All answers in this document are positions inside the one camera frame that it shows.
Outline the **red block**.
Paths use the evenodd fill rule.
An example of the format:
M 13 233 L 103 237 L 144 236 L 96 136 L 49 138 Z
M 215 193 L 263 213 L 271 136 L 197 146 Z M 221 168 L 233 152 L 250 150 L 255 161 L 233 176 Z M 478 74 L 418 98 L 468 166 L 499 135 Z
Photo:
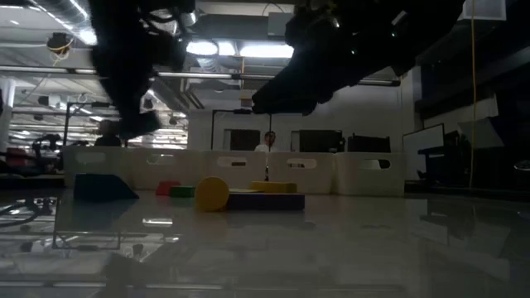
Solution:
M 157 196 L 169 196 L 172 187 L 180 186 L 178 180 L 162 180 L 158 183 L 155 194 Z

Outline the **purple block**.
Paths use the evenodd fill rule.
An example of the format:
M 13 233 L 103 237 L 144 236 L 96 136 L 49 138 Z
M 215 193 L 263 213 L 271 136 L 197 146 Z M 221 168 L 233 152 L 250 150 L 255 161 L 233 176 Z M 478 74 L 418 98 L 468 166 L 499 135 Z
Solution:
M 305 208 L 302 194 L 232 193 L 227 210 L 300 211 Z

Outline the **blue wedge block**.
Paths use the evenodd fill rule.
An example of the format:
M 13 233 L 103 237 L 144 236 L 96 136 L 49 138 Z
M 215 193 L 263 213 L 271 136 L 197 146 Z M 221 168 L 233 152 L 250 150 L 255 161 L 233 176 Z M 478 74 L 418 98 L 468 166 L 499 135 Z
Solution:
M 108 174 L 77 175 L 73 197 L 76 201 L 91 203 L 139 198 L 121 178 Z

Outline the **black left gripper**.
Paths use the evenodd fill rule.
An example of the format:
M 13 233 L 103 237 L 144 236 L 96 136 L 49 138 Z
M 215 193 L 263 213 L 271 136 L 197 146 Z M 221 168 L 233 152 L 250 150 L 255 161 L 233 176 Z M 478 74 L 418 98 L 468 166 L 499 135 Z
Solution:
M 141 112 L 142 97 L 149 90 L 149 74 L 118 71 L 100 74 L 100 83 L 120 116 L 119 135 L 128 140 L 161 127 L 157 113 Z

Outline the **long yellow block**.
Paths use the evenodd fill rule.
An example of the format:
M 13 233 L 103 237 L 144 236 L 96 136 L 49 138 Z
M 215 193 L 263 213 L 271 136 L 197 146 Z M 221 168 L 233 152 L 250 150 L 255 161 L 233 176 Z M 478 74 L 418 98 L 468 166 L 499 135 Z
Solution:
M 268 194 L 295 194 L 297 193 L 297 184 L 291 182 L 253 181 L 249 189 Z

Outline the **black monitor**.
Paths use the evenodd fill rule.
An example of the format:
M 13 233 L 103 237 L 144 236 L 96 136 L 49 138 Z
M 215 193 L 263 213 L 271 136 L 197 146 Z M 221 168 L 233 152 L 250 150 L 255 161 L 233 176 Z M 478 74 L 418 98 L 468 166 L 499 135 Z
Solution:
M 338 130 L 300 130 L 301 152 L 337 153 L 345 151 L 345 138 Z
M 390 153 L 390 137 L 366 137 L 353 134 L 347 139 L 348 152 Z

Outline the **yellow cylinder block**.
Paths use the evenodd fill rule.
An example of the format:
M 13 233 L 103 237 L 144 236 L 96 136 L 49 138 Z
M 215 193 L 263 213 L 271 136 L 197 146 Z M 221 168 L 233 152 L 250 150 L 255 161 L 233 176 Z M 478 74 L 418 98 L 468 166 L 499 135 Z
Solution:
M 195 187 L 195 207 L 200 211 L 223 209 L 229 200 L 229 186 L 219 177 L 206 177 Z

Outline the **white plastic bin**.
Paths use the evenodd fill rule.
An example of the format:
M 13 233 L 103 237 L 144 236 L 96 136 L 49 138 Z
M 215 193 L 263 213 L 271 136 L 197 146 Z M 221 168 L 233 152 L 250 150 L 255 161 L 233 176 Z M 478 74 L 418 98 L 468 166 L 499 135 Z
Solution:
M 267 156 L 268 178 L 294 183 L 303 194 L 326 195 L 332 188 L 334 157 L 332 153 L 272 152 Z
M 261 151 L 204 151 L 205 176 L 226 182 L 229 188 L 247 189 L 265 179 L 267 155 Z
M 203 175 L 200 151 L 137 148 L 129 153 L 130 175 L 137 190 L 154 190 L 166 180 L 196 185 Z
M 128 168 L 129 150 L 123 147 L 66 147 L 63 151 L 64 180 L 73 187 L 80 174 L 115 175 L 128 186 L 133 179 Z
M 335 169 L 340 195 L 403 197 L 405 170 L 400 153 L 337 153 Z

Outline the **person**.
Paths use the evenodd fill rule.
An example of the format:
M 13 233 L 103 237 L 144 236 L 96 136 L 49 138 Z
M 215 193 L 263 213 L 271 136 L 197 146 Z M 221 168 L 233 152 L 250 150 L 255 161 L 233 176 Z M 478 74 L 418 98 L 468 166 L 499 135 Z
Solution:
M 103 120 L 99 123 L 99 134 L 94 143 L 96 147 L 120 147 L 122 141 L 118 136 L 118 125 L 110 120 Z
M 263 142 L 254 148 L 254 151 L 261 152 L 275 152 L 277 147 L 275 146 L 276 133 L 273 131 L 266 132 L 264 135 Z

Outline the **horizontal ceiling pipe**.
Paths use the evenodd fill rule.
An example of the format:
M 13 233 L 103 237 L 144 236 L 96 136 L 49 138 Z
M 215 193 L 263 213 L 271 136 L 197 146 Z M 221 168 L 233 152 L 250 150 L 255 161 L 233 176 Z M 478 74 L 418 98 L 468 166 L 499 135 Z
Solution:
M 90 75 L 97 76 L 98 72 L 93 69 L 77 69 L 63 67 L 43 67 L 43 66 L 17 66 L 0 65 L 0 72 L 20 73 L 20 74 L 44 74 L 44 75 Z M 228 74 L 228 73 L 198 73 L 198 72 L 167 72 L 155 71 L 152 77 L 178 78 L 178 79 L 234 79 L 234 80 L 270 80 L 273 75 L 267 74 Z M 397 79 L 361 79 L 358 85 L 398 87 L 401 81 Z

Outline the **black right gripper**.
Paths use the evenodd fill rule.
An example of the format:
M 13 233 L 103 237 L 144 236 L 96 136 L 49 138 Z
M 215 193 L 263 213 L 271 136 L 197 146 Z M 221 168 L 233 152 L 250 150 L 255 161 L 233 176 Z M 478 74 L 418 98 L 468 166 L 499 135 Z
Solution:
M 253 96 L 256 114 L 311 114 L 333 93 L 389 67 L 400 7 L 298 7 L 286 25 L 294 49 L 283 75 Z

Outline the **green block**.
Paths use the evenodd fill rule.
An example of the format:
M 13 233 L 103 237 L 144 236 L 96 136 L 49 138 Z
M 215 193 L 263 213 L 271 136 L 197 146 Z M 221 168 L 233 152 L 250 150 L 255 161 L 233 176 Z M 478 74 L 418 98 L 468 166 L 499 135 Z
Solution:
M 172 198 L 193 198 L 195 196 L 194 186 L 172 186 L 169 189 L 169 196 Z

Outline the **black frame stand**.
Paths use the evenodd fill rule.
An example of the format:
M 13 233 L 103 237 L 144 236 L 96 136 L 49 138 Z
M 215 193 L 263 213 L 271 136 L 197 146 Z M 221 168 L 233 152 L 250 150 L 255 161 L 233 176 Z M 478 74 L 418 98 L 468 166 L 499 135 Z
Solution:
M 244 115 L 244 116 L 263 116 L 267 117 L 267 132 L 270 132 L 272 130 L 272 115 L 264 114 L 264 113 L 255 113 L 252 109 L 249 108 L 239 108 L 239 109 L 214 109 L 211 112 L 211 120 L 210 120 L 210 150 L 214 150 L 214 140 L 215 140 L 215 118 L 217 113 L 222 114 L 234 114 L 234 115 Z
M 62 142 L 64 146 L 69 146 L 76 142 L 71 130 L 84 134 L 84 137 L 79 137 L 79 139 L 89 142 L 89 135 L 95 134 L 99 124 L 103 120 L 117 120 L 118 112 L 105 102 L 67 102 L 64 118 Z

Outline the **grey ceiling box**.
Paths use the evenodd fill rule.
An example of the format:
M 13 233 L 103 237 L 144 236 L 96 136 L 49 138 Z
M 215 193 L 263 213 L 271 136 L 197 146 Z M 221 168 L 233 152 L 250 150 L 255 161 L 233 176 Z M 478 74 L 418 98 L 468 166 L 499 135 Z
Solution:
M 293 14 L 288 12 L 269 12 L 267 16 L 267 36 L 270 38 L 283 38 L 286 25 Z

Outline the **red background box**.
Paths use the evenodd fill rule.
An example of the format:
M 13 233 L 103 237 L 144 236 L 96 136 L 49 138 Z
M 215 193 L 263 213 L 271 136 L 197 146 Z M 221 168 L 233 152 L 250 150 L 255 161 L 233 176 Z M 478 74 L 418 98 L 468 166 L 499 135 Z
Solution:
M 6 163 L 11 167 L 25 166 L 27 164 L 26 151 L 21 148 L 10 147 L 7 149 Z

